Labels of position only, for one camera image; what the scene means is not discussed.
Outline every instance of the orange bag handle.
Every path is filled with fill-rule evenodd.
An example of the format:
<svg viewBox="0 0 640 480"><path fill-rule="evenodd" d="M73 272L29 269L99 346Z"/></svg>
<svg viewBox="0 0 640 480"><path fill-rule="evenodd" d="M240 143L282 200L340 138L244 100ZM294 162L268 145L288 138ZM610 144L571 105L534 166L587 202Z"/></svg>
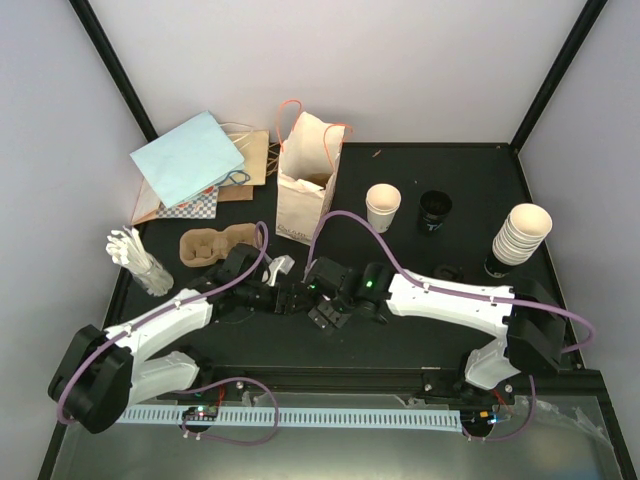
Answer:
<svg viewBox="0 0 640 480"><path fill-rule="evenodd" d="M342 141L340 142L340 147L344 145L344 142L347 138L353 135L353 127L351 125L347 125L346 123L332 123L324 131L324 135L322 137L322 143L324 143L324 151L327 152L327 158L329 159L329 165L331 165L331 170L335 172L336 166L333 164L333 160L331 160L331 155L329 154L329 145L327 145L327 132L329 131L330 128L333 128L333 127L345 127L349 129L349 134L342 137Z"/></svg>
<svg viewBox="0 0 640 480"><path fill-rule="evenodd" d="M281 103L280 106L278 107L278 114L276 115L276 134L278 135L278 143L280 144L281 152L284 152L284 145L282 144L282 137L280 136L280 117L282 116L282 110L284 109L284 107L290 103L298 104L298 115L296 115L296 119L293 121L293 126L291 127L292 132L293 132L293 129L296 128L296 123L298 123L298 118L300 118L300 114L302 113L302 102L295 98L292 98L291 100L287 100L286 102Z"/></svg>

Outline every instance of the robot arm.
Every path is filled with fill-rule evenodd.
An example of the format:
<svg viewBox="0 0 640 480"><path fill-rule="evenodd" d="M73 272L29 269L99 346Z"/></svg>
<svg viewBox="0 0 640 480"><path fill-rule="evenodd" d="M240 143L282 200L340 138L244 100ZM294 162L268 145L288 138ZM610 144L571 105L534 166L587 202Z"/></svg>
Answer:
<svg viewBox="0 0 640 480"><path fill-rule="evenodd" d="M494 340L471 352L464 368L464 380L481 390L490 390L520 371L539 374L558 369L564 337L561 319L548 314L543 319L531 319L519 315L508 304L492 304L429 291L412 285L380 264L369 264L360 273L320 258L304 283L289 286L275 283L273 277L278 268L272 269L269 275L269 266L261 265L233 289L182 303L237 278L254 263L258 253L249 245L237 245L224 263L214 266L204 277L153 311L167 305L176 305L175 309L140 328L134 328L135 324L153 311L105 331L93 326L81 329L74 336L49 385L49 396L57 401L69 379L96 348L127 332L127 336L108 348L83 373L70 390L64 406L67 414L80 421L87 430L101 432L115 423L127 406L171 391L188 389L201 380L197 361L184 352L149 358L183 335L205 327L212 317L220 318L241 305L277 314L306 311L311 320L327 333L342 327L352 315L386 323L379 311L383 304L398 316L429 317L483 331ZM476 287L415 277L425 284L453 290L515 297L513 289L508 286Z"/></svg>
<svg viewBox="0 0 640 480"><path fill-rule="evenodd" d="M427 317L463 325L485 332L494 339L473 350L464 365L464 381L481 390L492 390L501 381L520 372L536 375L557 373L564 341L562 319L531 310L518 310L505 303L491 303L429 290L439 286L448 290L515 298L510 286L483 287L453 283L410 273L426 287L419 287L384 265L369 264L364 273L320 258L305 282L322 298L309 316L323 329L341 328L352 315L384 320L380 306L385 303L397 316ZM553 300L537 286L523 286L527 299Z"/></svg>
<svg viewBox="0 0 640 480"><path fill-rule="evenodd" d="M425 285L478 295L515 298L513 289L509 286L465 285L408 273ZM399 274L394 275L389 293L391 296L387 300L387 306L395 315L434 318L480 330L495 337L486 346L474 350L469 355L464 374L465 380L470 385L491 390L501 381L520 373L520 370L515 368L505 356L508 325L504 319L512 315L511 305L429 291L409 283Z"/></svg>

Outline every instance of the paper cup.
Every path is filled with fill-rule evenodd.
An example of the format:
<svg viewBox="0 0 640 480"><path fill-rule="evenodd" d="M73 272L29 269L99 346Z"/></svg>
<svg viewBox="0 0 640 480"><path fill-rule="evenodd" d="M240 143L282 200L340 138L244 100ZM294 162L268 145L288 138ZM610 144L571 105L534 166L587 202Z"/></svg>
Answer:
<svg viewBox="0 0 640 480"><path fill-rule="evenodd" d="M384 233L389 230L401 200L400 191L393 185L379 183L369 189L365 202L367 221L376 232Z"/></svg>
<svg viewBox="0 0 640 480"><path fill-rule="evenodd" d="M508 245L500 245L497 241L493 242L493 253L500 260L504 260L509 265L519 265L526 262L533 254L530 252L520 252Z"/></svg>
<svg viewBox="0 0 640 480"><path fill-rule="evenodd" d="M542 241L551 231L553 221L544 208L533 203L521 203L509 213L507 227L518 238Z"/></svg>
<svg viewBox="0 0 640 480"><path fill-rule="evenodd" d="M538 248L538 246L541 243L541 242L536 242L528 245L525 243L521 243L520 241L514 240L513 238L511 238L505 230L500 230L498 235L496 235L496 240L498 240L498 242L501 245L509 245L511 247L517 248L518 250L521 250L522 252L533 251L536 248Z"/></svg>

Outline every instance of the brown paper bag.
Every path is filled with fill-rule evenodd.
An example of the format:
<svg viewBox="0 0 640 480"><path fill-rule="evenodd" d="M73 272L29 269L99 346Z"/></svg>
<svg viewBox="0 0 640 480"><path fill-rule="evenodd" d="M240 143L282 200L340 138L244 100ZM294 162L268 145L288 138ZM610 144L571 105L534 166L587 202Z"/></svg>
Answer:
<svg viewBox="0 0 640 480"><path fill-rule="evenodd" d="M289 103L300 108L289 137L280 137L280 112ZM336 188L343 123L324 123L302 112L298 100L280 105L276 131L280 141L276 234L309 245L320 217L331 208Z"/></svg>
<svg viewBox="0 0 640 480"><path fill-rule="evenodd" d="M220 187L218 203L253 200L253 185L233 185Z"/></svg>

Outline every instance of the paper bag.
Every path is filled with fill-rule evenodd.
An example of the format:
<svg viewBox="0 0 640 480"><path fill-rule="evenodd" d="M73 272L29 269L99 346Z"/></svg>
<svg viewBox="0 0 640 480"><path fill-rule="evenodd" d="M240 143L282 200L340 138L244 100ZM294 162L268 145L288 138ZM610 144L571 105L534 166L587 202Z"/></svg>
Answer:
<svg viewBox="0 0 640 480"><path fill-rule="evenodd" d="M289 103L299 105L289 137L282 142L280 113ZM344 131L349 125L324 123L302 112L298 100L280 105L276 132L280 142L276 234L309 245L313 232L331 208L336 188Z"/></svg>
<svg viewBox="0 0 640 480"><path fill-rule="evenodd" d="M224 125L241 125L227 122ZM253 200L252 185L264 185L267 173L269 150L269 132L259 130L250 132L232 132L227 134L236 144L244 157L245 169L234 175L220 187L209 187L196 198L182 202L172 208L165 207L146 179L143 180L138 201L131 219L132 225L138 225L156 218L216 218L217 204L240 200Z"/></svg>

